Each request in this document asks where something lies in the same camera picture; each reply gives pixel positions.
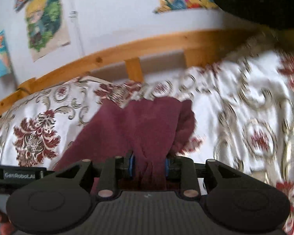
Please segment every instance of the white bedding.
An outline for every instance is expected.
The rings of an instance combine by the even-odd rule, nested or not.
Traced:
[[[292,204],[285,231],[294,235],[294,53],[259,35],[224,61],[190,68],[154,84],[69,82],[17,102],[0,121],[0,164],[51,169],[109,98],[192,99],[196,129],[185,146],[197,163],[215,158],[282,190]]]

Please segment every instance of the white wall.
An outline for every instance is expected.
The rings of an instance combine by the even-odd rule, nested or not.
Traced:
[[[135,39],[176,31],[213,28],[251,28],[252,24],[222,11],[201,9],[154,14],[159,0],[63,0],[71,44],[32,61],[24,20],[24,9],[15,12],[14,0],[0,0],[0,30],[6,31],[15,82],[0,80],[0,99],[15,90],[15,85],[40,77],[80,57],[75,25],[70,11],[78,11],[78,22],[85,54],[91,54]]]

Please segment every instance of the maroon garment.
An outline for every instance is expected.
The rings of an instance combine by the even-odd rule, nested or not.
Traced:
[[[82,159],[103,162],[133,150],[140,189],[164,190],[165,158],[182,150],[195,127],[191,103],[163,97],[132,100],[122,109],[104,100],[54,170]]]

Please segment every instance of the wooden headboard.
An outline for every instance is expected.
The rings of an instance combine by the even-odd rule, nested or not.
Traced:
[[[239,29],[181,32],[108,48],[64,65],[38,79],[32,78],[22,83],[16,92],[0,101],[0,115],[25,96],[112,63],[125,61],[129,79],[137,82],[143,82],[140,66],[142,56],[183,50],[187,67],[205,66],[220,60],[254,33]]]

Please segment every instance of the hand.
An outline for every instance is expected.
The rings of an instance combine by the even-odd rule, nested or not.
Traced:
[[[15,228],[6,218],[6,214],[0,212],[0,235],[11,235],[14,232]]]

